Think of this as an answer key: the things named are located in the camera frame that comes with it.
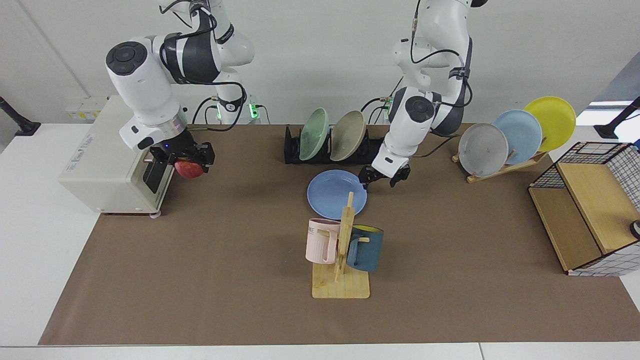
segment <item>mug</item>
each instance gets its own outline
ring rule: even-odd
[[[323,218],[309,219],[307,260],[317,264],[335,263],[340,222]]]
[[[356,270],[376,271],[384,233],[377,227],[354,225],[351,230],[347,265]]]

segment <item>beige plate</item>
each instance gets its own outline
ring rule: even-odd
[[[359,111],[351,111],[338,121],[331,132],[331,160],[350,157],[362,143],[367,124]]]

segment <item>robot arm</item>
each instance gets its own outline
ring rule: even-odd
[[[429,131],[449,136],[458,130],[466,106],[472,53],[467,15],[470,7],[485,3],[486,0],[471,4],[463,0],[426,0],[418,9],[422,37],[415,38],[414,20],[412,39],[400,40],[394,47],[394,58],[404,73],[404,87],[394,96],[389,113],[391,126],[378,155],[360,173],[363,184],[388,177],[393,187],[406,180],[411,171],[409,160]],[[429,91],[428,68],[444,67],[450,68],[446,91]]]
[[[247,96],[239,76],[228,76],[234,73],[229,66],[251,62],[253,47],[234,32],[221,0],[214,6],[206,0],[159,3],[163,12],[189,14],[193,32],[134,38],[110,50],[106,58],[109,76],[134,112],[120,129],[120,136],[134,151],[154,145],[151,152],[160,162],[174,165],[186,160],[207,172],[215,158],[212,146],[193,140],[170,83],[216,85],[227,115],[237,122]]]

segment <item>green led light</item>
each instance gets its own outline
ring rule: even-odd
[[[258,109],[253,104],[249,104],[249,110],[251,111],[251,118],[255,119],[258,117]]]

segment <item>plate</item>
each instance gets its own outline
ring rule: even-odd
[[[347,206],[349,192],[353,192],[353,207],[358,214],[367,203],[367,190],[364,190],[356,175],[344,170],[328,170],[311,180],[307,188],[307,200],[321,217],[340,220],[342,209]]]
[[[325,109],[319,108],[309,116],[300,133],[300,160],[307,161],[322,149],[327,132],[329,132],[329,117]]]
[[[575,111],[564,99],[554,96],[533,100],[524,108],[538,119],[545,138],[540,151],[555,150],[564,145],[575,130]]]
[[[364,139],[367,124],[359,111],[351,111],[331,131],[331,160],[342,161],[353,155]]]
[[[508,165],[521,164],[531,159],[540,148],[542,127],[536,117],[524,110],[510,110],[500,115],[493,125],[507,138],[509,154]]]
[[[509,155],[507,138],[491,124],[470,126],[458,146],[460,164],[477,177],[489,177],[500,171]]]

